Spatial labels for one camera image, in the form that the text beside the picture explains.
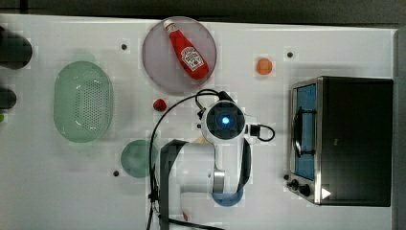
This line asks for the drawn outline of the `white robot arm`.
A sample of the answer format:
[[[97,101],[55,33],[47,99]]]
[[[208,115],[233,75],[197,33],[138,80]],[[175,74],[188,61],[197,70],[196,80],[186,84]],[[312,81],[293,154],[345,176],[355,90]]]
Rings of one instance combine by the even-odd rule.
[[[218,101],[203,112],[203,144],[187,143],[170,170],[170,185],[180,193],[233,195],[251,174],[246,117],[232,101]]]

